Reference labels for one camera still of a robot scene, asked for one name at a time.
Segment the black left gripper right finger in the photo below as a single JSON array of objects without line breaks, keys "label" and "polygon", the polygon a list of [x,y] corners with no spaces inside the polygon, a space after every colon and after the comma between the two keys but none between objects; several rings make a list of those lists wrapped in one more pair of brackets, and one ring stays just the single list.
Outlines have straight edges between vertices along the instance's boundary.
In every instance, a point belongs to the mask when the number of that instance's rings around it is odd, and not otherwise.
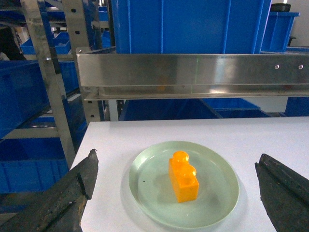
[{"label": "black left gripper right finger", "polygon": [[260,199],[278,232],[309,230],[309,180],[273,157],[262,154],[255,170]]}]

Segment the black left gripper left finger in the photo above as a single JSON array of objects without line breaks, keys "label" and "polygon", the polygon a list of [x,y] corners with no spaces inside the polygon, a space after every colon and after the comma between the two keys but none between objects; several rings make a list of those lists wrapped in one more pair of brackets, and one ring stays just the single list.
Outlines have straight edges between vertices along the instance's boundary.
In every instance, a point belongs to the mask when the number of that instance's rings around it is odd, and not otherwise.
[{"label": "black left gripper left finger", "polygon": [[80,232],[98,175],[97,151],[71,169],[36,201],[0,226],[2,232]]}]

